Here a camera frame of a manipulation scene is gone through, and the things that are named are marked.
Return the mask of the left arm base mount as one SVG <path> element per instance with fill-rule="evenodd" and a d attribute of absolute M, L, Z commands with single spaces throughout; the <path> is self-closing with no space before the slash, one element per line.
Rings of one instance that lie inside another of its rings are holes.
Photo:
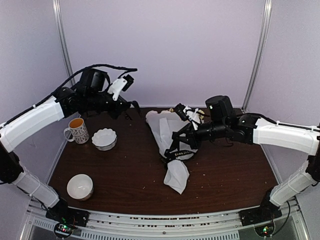
<path fill-rule="evenodd" d="M 90 213 L 86 210 L 75 208 L 53 209 L 49 208 L 45 217 L 56 222 L 76 227 L 86 227 Z"/>

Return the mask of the translucent white wrapping paper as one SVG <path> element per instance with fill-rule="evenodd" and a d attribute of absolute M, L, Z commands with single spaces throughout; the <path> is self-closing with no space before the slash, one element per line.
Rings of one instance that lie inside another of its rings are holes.
<path fill-rule="evenodd" d="M 177 113 L 169 110 L 148 111 L 145 120 L 166 166 L 163 183 L 181 195 L 190 176 L 184 161 L 191 159 L 197 150 L 178 139 L 173 139 L 173 135 L 184 127 L 189 127 L 190 122 L 182 120 Z"/>

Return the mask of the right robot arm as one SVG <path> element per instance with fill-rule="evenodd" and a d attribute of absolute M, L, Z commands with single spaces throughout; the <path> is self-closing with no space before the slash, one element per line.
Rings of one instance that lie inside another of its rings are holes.
<path fill-rule="evenodd" d="M 225 138 L 248 145 L 271 145 L 306 153 L 307 160 L 283 183 L 266 192 L 256 210 L 259 220 L 268 220 L 287 200 L 320 181 L 320 128 L 272 120 L 259 113 L 237 115 L 231 100 L 226 95 L 213 96 L 206 100 L 210 121 L 202 123 L 201 113 L 181 103 L 174 111 L 189 123 L 172 133 L 172 143 L 164 152 L 167 160 L 190 155 L 204 141 Z M 190 146 L 181 150 L 180 144 Z"/>

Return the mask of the pink rose stem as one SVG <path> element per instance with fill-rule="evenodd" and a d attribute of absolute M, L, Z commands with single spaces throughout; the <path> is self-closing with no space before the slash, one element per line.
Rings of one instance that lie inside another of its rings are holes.
<path fill-rule="evenodd" d="M 174 112 L 175 111 L 173 108 L 169 108 L 169 109 L 162 110 L 160 114 L 168 114 L 168 113 L 174 113 Z"/>

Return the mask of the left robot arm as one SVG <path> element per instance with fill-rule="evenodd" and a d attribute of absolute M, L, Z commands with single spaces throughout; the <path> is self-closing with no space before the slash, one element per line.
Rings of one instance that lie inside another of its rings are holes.
<path fill-rule="evenodd" d="M 48 126 L 63 119 L 88 112 L 108 113 L 113 119 L 131 107 L 133 102 L 121 97 L 134 82 L 133 68 L 120 67 L 122 73 L 111 81 L 100 64 L 85 67 L 72 76 L 80 76 L 71 87 L 62 83 L 40 102 L 0 125 L 0 182 L 12 184 L 38 200 L 61 222 L 72 218 L 72 211 L 48 184 L 27 170 L 15 153 L 16 148 L 39 135 Z"/>

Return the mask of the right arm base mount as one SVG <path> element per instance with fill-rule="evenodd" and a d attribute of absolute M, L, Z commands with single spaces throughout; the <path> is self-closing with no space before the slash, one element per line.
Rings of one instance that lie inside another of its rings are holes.
<path fill-rule="evenodd" d="M 262 222 L 272 221 L 273 219 L 280 218 L 282 212 L 280 209 L 268 209 L 265 207 L 255 207 L 239 212 L 239 217 L 242 226 L 255 225 Z"/>

